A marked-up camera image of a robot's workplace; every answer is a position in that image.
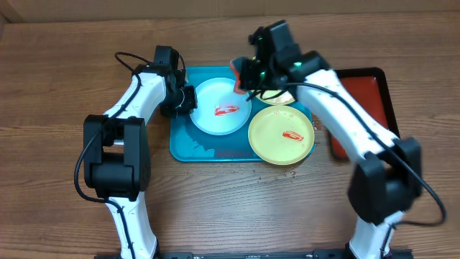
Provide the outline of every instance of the blue tray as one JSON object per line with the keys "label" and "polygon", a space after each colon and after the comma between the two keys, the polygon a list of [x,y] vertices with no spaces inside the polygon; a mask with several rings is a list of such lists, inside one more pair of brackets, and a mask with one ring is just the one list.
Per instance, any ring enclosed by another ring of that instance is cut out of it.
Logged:
{"label": "blue tray", "polygon": [[[195,87],[211,78],[235,79],[228,66],[192,67],[187,68],[188,85]],[[214,136],[198,129],[190,116],[171,119],[170,151],[172,156],[183,162],[243,162],[262,161],[251,148],[248,139],[249,123],[257,112],[267,108],[259,99],[252,100],[252,110],[246,124],[237,131]],[[311,121],[311,112],[303,105],[295,102],[289,106],[304,113]]]}

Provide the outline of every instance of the table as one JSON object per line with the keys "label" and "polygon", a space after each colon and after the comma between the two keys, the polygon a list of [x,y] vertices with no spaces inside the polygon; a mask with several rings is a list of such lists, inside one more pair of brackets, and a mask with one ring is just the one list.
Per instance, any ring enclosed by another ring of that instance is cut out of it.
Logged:
{"label": "table", "polygon": [[[6,24],[0,41],[0,257],[74,259],[119,251],[108,209],[82,200],[73,188],[83,120],[113,106],[130,82],[116,51],[153,59],[155,45],[172,45],[189,66],[226,65],[253,54],[248,34],[282,18],[304,52],[318,50],[334,68],[385,71],[400,133],[420,140],[424,178],[449,212],[442,227],[401,227],[392,246],[412,248],[417,258],[457,257],[458,12]],[[343,247],[356,222],[346,196],[351,166],[331,158],[317,118],[315,127],[314,153],[294,166],[180,163],[169,152],[169,122],[156,113],[147,128],[152,180],[146,200],[162,251]],[[408,214],[438,217],[426,192]]]}

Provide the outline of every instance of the plate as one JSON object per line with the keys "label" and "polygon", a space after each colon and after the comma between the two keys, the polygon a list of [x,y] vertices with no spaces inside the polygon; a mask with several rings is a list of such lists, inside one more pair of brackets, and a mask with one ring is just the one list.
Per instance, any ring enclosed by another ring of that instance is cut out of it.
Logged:
{"label": "plate", "polygon": [[256,114],[248,137],[254,152],[275,165],[290,165],[304,159],[315,143],[310,120],[289,106],[270,106]]}
{"label": "plate", "polygon": [[[270,98],[276,94],[279,94],[280,92],[281,90],[266,91],[264,94],[264,98]],[[269,104],[269,105],[288,105],[295,101],[294,97],[291,94],[289,94],[289,92],[285,92],[281,96],[278,96],[277,98],[268,99],[268,100],[262,99],[262,97],[260,97],[260,94],[258,94],[256,97],[260,101],[263,101],[264,103]]]}
{"label": "plate", "polygon": [[211,135],[227,135],[241,128],[251,114],[249,94],[234,93],[235,80],[212,78],[196,88],[198,107],[190,114],[195,126]]}

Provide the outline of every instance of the robotic arm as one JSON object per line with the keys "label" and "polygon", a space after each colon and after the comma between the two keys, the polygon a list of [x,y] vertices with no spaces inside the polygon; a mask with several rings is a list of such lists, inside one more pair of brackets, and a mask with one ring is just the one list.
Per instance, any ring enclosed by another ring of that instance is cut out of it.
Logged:
{"label": "robotic arm", "polygon": [[[404,211],[421,195],[420,183],[396,163],[394,154],[421,177],[420,145],[414,139],[399,140],[373,120],[348,94],[318,53],[302,55],[284,21],[260,27],[250,35],[249,42],[255,46],[256,56],[237,58],[231,63],[238,78],[236,91],[253,91],[252,97],[266,90],[289,91],[323,120],[349,158],[356,162],[348,196],[358,220],[343,258],[386,257],[390,252],[393,224],[402,219]],[[153,258],[157,254],[157,239],[150,228],[144,200],[150,180],[145,126],[158,105],[162,115],[172,118],[196,108],[194,88],[184,87],[186,72],[178,70],[178,58],[177,51],[171,47],[157,46],[153,63],[134,70],[132,84],[120,101],[103,116],[90,115],[85,120],[86,146],[132,95],[138,85],[135,75],[139,76],[142,86],[137,95],[105,126],[85,156],[86,185],[94,188],[99,198],[122,208],[120,212],[107,204],[116,223],[124,259],[132,258],[133,253],[137,259]],[[103,146],[113,144],[124,145],[124,154],[104,152]],[[126,217],[126,226],[121,213]]]}

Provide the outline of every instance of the yellow plate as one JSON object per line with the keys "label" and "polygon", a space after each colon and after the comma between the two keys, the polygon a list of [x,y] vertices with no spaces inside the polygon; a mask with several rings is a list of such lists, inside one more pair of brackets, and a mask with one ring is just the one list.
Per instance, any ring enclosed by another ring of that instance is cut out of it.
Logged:
{"label": "yellow plate", "polygon": [[270,106],[256,114],[248,137],[253,151],[275,165],[290,165],[304,159],[315,142],[310,120],[289,106]]}
{"label": "yellow plate", "polygon": [[[280,92],[281,90],[266,91],[264,94],[264,98],[270,98]],[[289,94],[289,92],[285,92],[284,94],[282,94],[281,96],[278,96],[277,98],[268,99],[268,100],[263,100],[260,97],[260,94],[257,95],[257,98],[260,101],[263,101],[264,103],[269,104],[269,105],[288,105],[295,101],[294,97],[291,94]]]}

